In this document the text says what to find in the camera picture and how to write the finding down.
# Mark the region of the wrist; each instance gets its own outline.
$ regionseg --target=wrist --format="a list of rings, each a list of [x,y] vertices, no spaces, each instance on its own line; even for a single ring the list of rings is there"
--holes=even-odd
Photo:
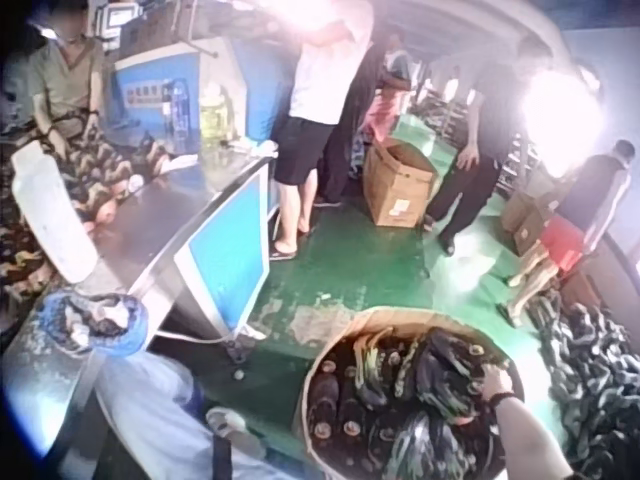
[[[507,398],[517,398],[517,397],[516,397],[516,394],[513,393],[511,390],[505,390],[505,391],[497,392],[491,395],[491,398],[487,403],[489,404],[489,407],[491,407],[492,410],[495,410],[498,407],[498,405],[503,400],[506,400]]]

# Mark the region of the sandal pile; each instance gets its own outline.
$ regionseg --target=sandal pile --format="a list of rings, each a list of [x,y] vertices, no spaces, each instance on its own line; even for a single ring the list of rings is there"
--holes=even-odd
[[[347,478],[494,478],[504,451],[480,386],[482,365],[503,360],[442,328],[410,339],[391,327],[343,339],[311,381],[314,450]]]
[[[562,412],[572,467],[593,480],[637,479],[640,472],[640,357],[624,329],[598,309],[567,315],[557,292],[530,307],[550,394]]]

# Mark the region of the factory floor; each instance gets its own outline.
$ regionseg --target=factory floor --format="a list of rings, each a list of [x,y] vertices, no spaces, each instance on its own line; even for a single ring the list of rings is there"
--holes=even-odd
[[[394,136],[420,148],[442,175],[453,158],[453,149],[412,117],[402,119]],[[238,410],[274,450],[303,460],[303,444],[292,429],[305,374],[323,344],[370,307],[432,309],[483,331],[515,361],[527,405],[560,438],[533,327],[525,322],[515,330],[495,309],[512,295],[504,279],[518,266],[500,228],[503,207],[504,200],[494,195],[456,239],[455,256],[447,258],[433,235],[375,227],[354,192],[341,208],[317,212],[318,228],[296,260],[271,265],[250,319],[267,339],[245,364],[234,365],[215,346],[158,339],[153,350],[191,368],[211,404]],[[238,368],[244,371],[242,380],[234,379]],[[104,476],[119,456],[113,448],[104,452],[111,461],[103,455],[100,478],[119,478]]]

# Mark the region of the stainless steel table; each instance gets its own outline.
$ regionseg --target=stainless steel table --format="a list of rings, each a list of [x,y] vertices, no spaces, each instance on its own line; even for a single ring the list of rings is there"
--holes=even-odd
[[[211,152],[200,157],[209,158]],[[127,292],[149,310],[147,345],[183,284],[169,274],[177,250],[269,158],[229,152],[171,171],[120,206],[114,222],[98,232],[100,260],[78,290]],[[103,357],[72,358],[59,350],[31,315],[2,359],[8,404],[35,453],[62,461],[87,403]]]

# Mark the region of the bare leg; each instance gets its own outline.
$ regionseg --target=bare leg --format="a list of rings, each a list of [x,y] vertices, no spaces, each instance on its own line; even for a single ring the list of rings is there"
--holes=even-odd
[[[282,253],[298,250],[298,221],[300,220],[300,192],[295,185],[278,183],[280,192],[280,225],[282,233],[274,246]]]
[[[527,250],[527,253],[522,257],[522,263],[520,264],[520,271],[511,277],[507,284],[513,288],[522,283],[524,277],[529,275],[533,269],[545,258],[549,256],[549,252],[544,245],[540,242],[536,242],[533,247]]]
[[[507,304],[507,312],[516,326],[520,324],[519,317],[529,299],[542,290],[547,282],[557,275],[558,270],[558,266],[550,258],[546,258],[533,271],[520,292]]]
[[[318,170],[313,169],[309,172],[307,181],[300,187],[300,197],[302,200],[302,210],[300,219],[298,220],[298,230],[307,233],[311,228],[311,210],[313,209],[313,200],[316,198],[318,190]]]

